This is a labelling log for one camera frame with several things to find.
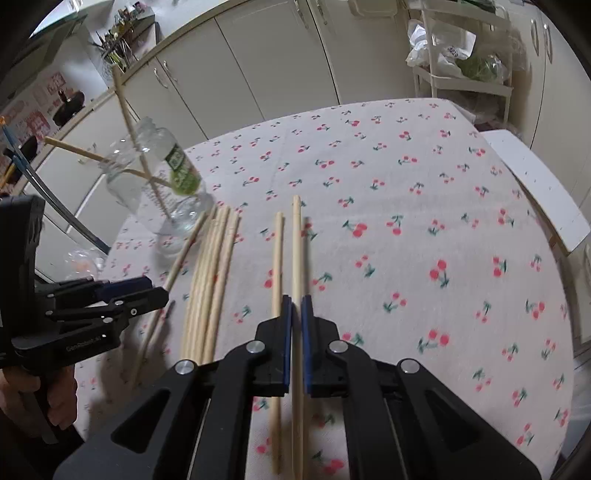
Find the table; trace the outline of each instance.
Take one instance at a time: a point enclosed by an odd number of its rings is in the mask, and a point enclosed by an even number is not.
[[[452,103],[331,107],[246,127],[187,153],[215,200],[242,216],[216,359],[271,317],[271,240],[280,210],[284,291],[291,291],[297,193],[316,314],[334,320],[344,340],[373,358],[417,358],[549,478],[573,385],[563,288],[533,208]],[[155,244],[129,218],[103,276],[146,274],[162,284],[171,259],[158,256]],[[151,349],[143,383],[179,359],[196,250],[171,292],[176,308]],[[129,400],[125,378],[144,322],[124,333],[118,350],[76,366],[83,435]],[[339,402],[315,401],[311,409],[310,478],[346,478]],[[267,400],[256,398],[253,410],[246,477],[272,478]],[[289,398],[282,410],[287,424]]]

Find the bamboo skewer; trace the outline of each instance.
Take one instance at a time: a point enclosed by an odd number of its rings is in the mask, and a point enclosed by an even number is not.
[[[158,204],[160,204],[161,210],[166,215],[166,218],[168,218],[168,220],[170,220],[172,222],[173,219],[170,216],[170,213],[168,212],[166,205],[164,204],[164,200],[162,199],[162,195],[160,195],[160,192],[158,191],[158,187],[156,186],[155,182],[152,180],[150,168],[148,167],[148,161],[146,160],[146,157],[145,157],[144,153],[142,152],[141,146],[138,143],[138,138],[135,135],[134,126],[131,123],[131,116],[129,114],[129,110],[127,110],[127,103],[125,102],[123,85],[121,85],[121,70],[119,69],[119,67],[116,64],[114,64],[112,67],[112,72],[113,72],[113,82],[115,83],[115,92],[117,93],[117,98],[119,99],[119,105],[121,106],[121,113],[123,113],[123,120],[125,121],[125,125],[127,126],[127,130],[129,132],[129,137],[131,138],[131,141],[134,144],[135,150],[139,154],[139,161],[142,164],[142,168],[144,169],[144,173],[149,177],[148,182],[149,182],[150,186],[152,187],[152,191],[154,192],[156,199],[158,200]]]
[[[201,312],[201,305],[203,304],[203,293],[205,291],[205,284],[207,283],[207,269],[212,258],[213,239],[216,233],[216,225],[219,223],[221,210],[217,210],[216,217],[213,219],[207,232],[207,238],[203,245],[203,259],[200,262],[199,277],[195,286],[195,303],[190,312],[190,335],[187,340],[187,358],[193,360],[195,363],[199,360],[197,358],[197,339],[199,337],[199,315]]]
[[[307,434],[304,418],[304,394],[301,344],[301,296],[302,296],[302,243],[301,243],[301,200],[299,195],[293,199],[293,230],[292,230],[292,278],[291,298],[295,306],[292,334],[292,356],[291,356],[291,416],[292,416],[292,469],[294,480],[304,478],[305,438]]]
[[[212,207],[211,213],[207,219],[207,226],[205,226],[205,235],[199,246],[199,255],[195,262],[195,267],[193,270],[193,278],[191,279],[191,289],[189,290],[189,304],[187,305],[187,309],[185,311],[185,321],[184,321],[184,334],[183,334],[183,343],[181,346],[181,357],[182,358],[189,358],[190,357],[190,339],[194,336],[194,331],[196,325],[193,321],[193,315],[198,304],[198,297],[201,295],[202,285],[203,285],[203,269],[204,266],[207,264],[207,247],[211,243],[211,234],[213,232],[213,219],[216,213],[216,206]]]
[[[273,245],[273,285],[271,293],[271,315],[281,315],[281,294],[283,278],[283,214],[275,215],[275,244]],[[273,473],[281,473],[281,399],[271,397],[271,453]]]
[[[81,157],[86,157],[86,158],[89,158],[91,160],[95,160],[100,163],[111,163],[111,160],[109,160],[108,158],[102,157],[101,155],[98,155],[94,152],[84,150],[83,148],[77,147],[75,145],[70,145],[69,143],[58,140],[57,138],[45,137],[44,140],[45,140],[45,143],[48,145],[52,145],[54,147],[61,148],[62,150],[67,150],[68,152],[75,153],[77,155],[80,155]],[[146,175],[143,171],[139,171],[134,168],[126,168],[124,170],[124,172],[131,173],[132,175],[135,175],[137,177],[141,177],[146,180],[149,180],[151,178],[154,183],[158,183],[160,185],[168,187],[169,189],[173,188],[173,185],[170,182],[167,182],[166,180],[163,180],[163,179],[159,179],[158,177]]]
[[[212,309],[209,314],[209,322],[207,324],[207,335],[205,339],[205,350],[203,351],[203,363],[210,364],[213,362],[213,354],[216,349],[217,326],[220,320],[220,312],[222,311],[223,294],[226,287],[226,278],[228,276],[228,269],[230,267],[230,259],[232,258],[232,248],[234,246],[234,234],[238,227],[239,216],[233,212],[228,220],[228,227],[226,228],[225,239],[222,245],[222,253],[219,261],[219,270],[217,273],[217,280],[215,289],[213,290]]]
[[[174,260],[173,266],[170,269],[170,273],[168,274],[168,277],[166,278],[166,282],[164,282],[164,289],[166,291],[170,291],[170,289],[173,287],[174,282],[177,279],[178,272],[180,271],[181,266],[183,265],[184,259],[187,256],[189,248],[191,248],[191,245],[193,244],[195,237],[199,233],[199,230],[201,230],[201,227],[203,226],[204,221],[205,221],[205,212],[202,212],[201,215],[199,215],[197,222],[195,222],[195,226],[193,227],[193,230],[191,230],[189,237],[185,240],[182,250],[177,255],[177,258]],[[139,371],[142,367],[142,363],[144,362],[144,356],[146,354],[146,350],[148,349],[148,344],[150,342],[152,334],[154,333],[154,327],[156,326],[156,322],[158,321],[159,316],[160,316],[160,310],[156,310],[156,311],[152,312],[152,315],[150,316],[150,319],[148,320],[148,326],[147,326],[147,328],[144,332],[144,335],[142,337],[142,341],[139,346],[138,353],[135,357],[135,361],[134,361],[133,367],[131,369],[131,375],[129,376],[130,389],[133,389],[135,387],[135,383],[138,379]]]
[[[212,242],[212,253],[207,265],[207,273],[203,286],[203,300],[200,305],[197,320],[197,338],[194,346],[194,355],[198,365],[203,363],[203,348],[205,346],[205,334],[207,332],[207,323],[209,320],[209,309],[212,304],[213,280],[217,272],[217,260],[222,246],[222,235],[228,219],[230,207],[224,207],[220,213],[219,222],[216,218],[215,234]]]

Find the white chair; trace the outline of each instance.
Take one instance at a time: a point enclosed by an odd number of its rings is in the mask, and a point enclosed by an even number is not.
[[[491,130],[482,136],[539,206],[552,230],[550,248],[559,241],[564,253],[571,253],[591,229],[566,189],[536,154],[508,130]]]

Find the cabinet handle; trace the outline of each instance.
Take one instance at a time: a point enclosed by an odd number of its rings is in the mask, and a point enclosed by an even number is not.
[[[300,16],[302,23],[304,24],[304,26],[306,27],[306,29],[308,29],[308,24],[306,23],[306,19],[304,18],[304,14],[302,13],[301,9],[300,9],[300,3],[298,2],[298,0],[294,0],[295,3],[295,10],[297,11],[297,14]]]
[[[158,80],[158,83],[168,90],[168,85],[163,83],[163,81],[160,80],[160,77],[158,76],[158,69],[154,69],[154,75],[156,75],[156,80]]]
[[[320,0],[316,0],[316,8],[318,9],[320,16],[322,17],[322,21],[324,22],[325,25],[327,25],[328,22],[324,18],[324,11],[322,10],[322,5],[320,4]]]
[[[546,55],[548,60],[552,63],[552,36],[550,35],[550,27],[547,23],[544,24],[544,45],[546,47]]]
[[[535,54],[539,57],[540,56],[540,40],[538,38],[538,24],[535,19],[531,19],[531,42],[534,44]]]
[[[162,66],[164,67],[164,71],[166,72],[166,75],[168,75],[173,82],[178,83],[178,80],[173,77],[172,73],[170,73],[170,70],[168,69],[168,66],[166,65],[166,60],[164,60],[162,62]]]

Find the cabinet door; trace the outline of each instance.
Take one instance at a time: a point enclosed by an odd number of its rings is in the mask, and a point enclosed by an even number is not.
[[[66,268],[66,255],[76,248],[79,245],[44,216],[35,268],[51,281],[64,280],[72,273]]]
[[[169,129],[182,148],[189,148],[206,138],[171,82],[153,59],[125,83],[125,97],[140,118],[149,116],[157,127]]]
[[[129,210],[117,203],[115,197],[107,190],[106,176],[103,175],[85,198],[76,213],[76,218],[104,243],[111,246],[115,243],[117,234],[128,215]],[[69,227],[66,233],[84,248],[93,247],[78,230]]]
[[[63,141],[105,155],[109,146],[126,134],[119,101],[113,96],[89,113]],[[94,160],[54,148],[37,169],[37,174],[66,208],[76,214],[102,170]],[[30,183],[25,186],[24,191],[26,194],[37,194]],[[61,230],[66,231],[68,223],[49,205],[46,205],[45,214]]]
[[[208,138],[262,121],[215,19],[183,35],[158,59]]]
[[[338,103],[306,0],[252,0],[217,23],[266,120]]]
[[[517,127],[522,134],[523,142],[531,148],[544,90],[545,50],[542,16],[537,7],[524,5],[519,8],[519,13],[511,12],[509,19],[525,45],[527,59],[526,70],[513,71],[509,122]]]
[[[591,148],[591,80],[558,29],[545,15],[543,20],[544,96],[531,148],[580,204],[591,186],[591,169],[583,168]]]
[[[392,18],[364,18],[342,0],[308,3],[340,103],[414,97],[413,71],[406,64],[406,10]]]

